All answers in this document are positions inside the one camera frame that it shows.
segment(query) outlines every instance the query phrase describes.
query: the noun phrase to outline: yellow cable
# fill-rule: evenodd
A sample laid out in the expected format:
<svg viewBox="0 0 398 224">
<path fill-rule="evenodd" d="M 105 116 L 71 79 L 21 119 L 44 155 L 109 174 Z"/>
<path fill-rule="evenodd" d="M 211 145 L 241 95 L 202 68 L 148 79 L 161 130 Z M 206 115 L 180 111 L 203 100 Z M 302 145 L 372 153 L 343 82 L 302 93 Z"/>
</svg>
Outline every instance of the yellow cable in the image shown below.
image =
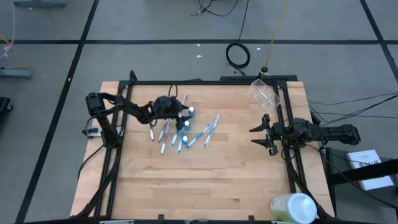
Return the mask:
<svg viewBox="0 0 398 224">
<path fill-rule="evenodd" d="M 266 68 L 268 68 L 268 62 L 269 62 L 269 58 L 271 57 L 272 46 L 274 45 L 274 40 L 275 40 L 275 37 L 276 37 L 276 33 L 278 33 L 279 26 L 282 23 L 282 20 L 284 19 L 288 3 L 289 3 L 289 0 L 286 0 L 285 5 L 284 5 L 284 9 L 282 10 L 282 14 L 280 15 L 278 24 L 276 25 L 276 28 L 275 28 L 275 31 L 274 31 L 274 35 L 272 36 L 272 40 L 271 40 L 271 44 L 269 46 L 269 51 L 268 51 L 268 56 L 267 56 Z"/>
<path fill-rule="evenodd" d="M 24 56 L 24 54 L 23 54 L 17 47 L 15 47 L 15 45 L 11 45 L 10 42 L 6 39 L 5 36 L 0 35 L 0 38 L 2 38 L 2 40 L 4 40 L 5 43 L 6 43 L 8 46 L 10 46 L 10 48 L 11 48 L 12 50 L 15 50 L 16 53 L 19 54 L 19 55 L 22 57 L 22 59 L 25 60 L 25 63 L 27 64 L 27 66 L 9 67 L 9 68 L 7 68 L 7 69 L 26 69 L 26 70 L 30 69 L 30 62 L 29 62 L 29 60 Z"/>
</svg>

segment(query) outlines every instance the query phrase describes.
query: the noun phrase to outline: wooden tabletop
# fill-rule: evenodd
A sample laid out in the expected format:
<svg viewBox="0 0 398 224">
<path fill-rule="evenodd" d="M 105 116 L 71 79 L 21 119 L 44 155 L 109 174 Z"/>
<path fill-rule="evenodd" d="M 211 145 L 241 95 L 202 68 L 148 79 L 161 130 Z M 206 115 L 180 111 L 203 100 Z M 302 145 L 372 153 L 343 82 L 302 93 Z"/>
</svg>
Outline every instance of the wooden tabletop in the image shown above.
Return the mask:
<svg viewBox="0 0 398 224">
<path fill-rule="evenodd" d="M 118 82 L 104 82 L 101 92 L 116 94 L 117 87 Z M 303 83 L 288 82 L 288 87 L 294 117 L 311 121 Z M 132 101 L 144 105 L 167 95 L 168 90 L 169 86 L 163 85 L 135 85 Z M 289 181 L 280 157 L 280 142 L 275 142 L 279 153 L 272 157 L 267 149 L 250 142 L 265 137 L 265 132 L 249 133 L 260 125 L 265 111 L 249 94 L 249 86 L 179 85 L 178 99 L 181 101 L 184 95 L 188 95 L 185 104 L 196 109 L 192 130 L 187 133 L 189 140 L 220 115 L 210 146 L 203 146 L 205 133 L 191 148 L 183 147 L 180 154 L 175 153 L 178 143 L 170 147 L 175 132 L 173 122 L 161 156 L 161 143 L 150 140 L 149 125 L 128 116 L 112 218 L 157 219 L 164 214 L 165 219 L 171 220 L 247 220 L 248 215 L 254 215 L 256 220 L 274 220 L 270 201 L 276 195 L 289 194 Z M 283 100 L 282 109 L 286 118 Z M 270 117 L 272 123 L 278 122 L 276 111 Z M 155 139 L 163 124 L 164 120 L 158 120 Z M 90 139 L 85 158 L 100 145 L 101 138 Z M 104 152 L 82 170 L 71 215 L 80 212 L 96 192 Z M 301 152 L 308 189 L 333 215 L 319 153 L 311 147 Z M 107 201 L 108 192 L 101 214 L 105 213 Z"/>
</svg>

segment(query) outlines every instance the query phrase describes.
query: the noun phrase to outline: clear plastic container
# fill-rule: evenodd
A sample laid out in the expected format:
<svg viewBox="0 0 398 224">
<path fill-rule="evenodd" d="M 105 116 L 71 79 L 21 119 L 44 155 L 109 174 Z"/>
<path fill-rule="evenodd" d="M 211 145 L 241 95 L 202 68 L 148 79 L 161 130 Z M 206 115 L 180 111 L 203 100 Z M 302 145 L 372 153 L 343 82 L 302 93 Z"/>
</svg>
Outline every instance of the clear plastic container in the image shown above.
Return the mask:
<svg viewBox="0 0 398 224">
<path fill-rule="evenodd" d="M 260 79 L 251 83 L 249 91 L 254 95 L 254 99 L 268 112 L 273 112 L 280 105 L 280 99 L 274 90 Z"/>
</svg>

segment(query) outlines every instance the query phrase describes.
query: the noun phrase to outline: gray floor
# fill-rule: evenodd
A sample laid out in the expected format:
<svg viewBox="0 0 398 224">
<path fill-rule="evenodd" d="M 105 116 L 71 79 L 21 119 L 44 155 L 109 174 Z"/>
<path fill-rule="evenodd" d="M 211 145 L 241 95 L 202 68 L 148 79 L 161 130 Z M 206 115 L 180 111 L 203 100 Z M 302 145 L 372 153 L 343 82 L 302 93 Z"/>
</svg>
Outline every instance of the gray floor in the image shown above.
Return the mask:
<svg viewBox="0 0 398 224">
<path fill-rule="evenodd" d="M 69 0 L 64 9 L 16 9 L 16 38 L 78 40 L 93 1 Z M 215 1 L 216 12 L 227 12 L 232 0 Z M 398 3 L 368 0 L 385 39 L 398 39 Z M 228 17 L 208 13 L 190 17 L 197 0 L 101 0 L 88 39 L 234 39 L 239 35 L 245 1 Z M 270 39 L 283 1 L 251 0 L 243 39 Z M 0 2 L 0 34 L 11 36 L 11 5 Z M 359 1 L 291 1 L 278 39 L 376 40 Z M 86 139 L 81 129 L 88 119 L 84 97 L 101 82 L 127 79 L 133 69 L 139 80 L 218 80 L 236 75 L 225 60 L 226 44 L 85 45 L 72 80 L 26 221 L 66 218 L 76 189 Z M 76 45 L 16 45 L 35 71 L 31 80 L 0 80 L 0 96 L 12 98 L 14 110 L 0 134 L 0 223 L 14 222 L 70 68 Z M 268 45 L 247 44 L 251 63 L 244 71 L 255 75 L 263 66 Z M 398 45 L 389 45 L 398 58 Z M 243 61 L 239 49 L 231 58 Z M 0 67 L 23 64 L 11 52 Z M 275 45 L 269 65 L 272 75 L 297 75 L 309 100 L 334 102 L 398 91 L 397 80 L 379 45 Z M 323 112 L 349 113 L 380 99 L 341 106 L 316 106 Z M 396 116 L 396 100 L 365 114 Z M 358 146 L 331 144 L 346 151 L 376 149 L 382 157 L 398 157 L 395 133 L 398 120 L 351 118 L 362 137 Z M 337 195 L 342 219 L 379 222 L 396 219 L 390 208 L 346 201 Z"/>
</svg>

